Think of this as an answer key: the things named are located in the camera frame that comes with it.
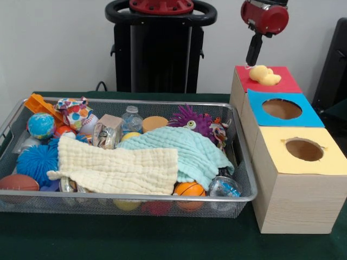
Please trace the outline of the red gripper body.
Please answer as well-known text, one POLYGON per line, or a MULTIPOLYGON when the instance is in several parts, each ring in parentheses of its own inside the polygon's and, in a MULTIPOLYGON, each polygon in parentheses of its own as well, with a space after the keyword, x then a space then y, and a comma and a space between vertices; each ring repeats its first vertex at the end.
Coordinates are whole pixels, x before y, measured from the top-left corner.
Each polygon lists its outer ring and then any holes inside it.
POLYGON ((254 31, 281 33, 289 21, 288 1, 244 1, 241 7, 242 20, 254 31))

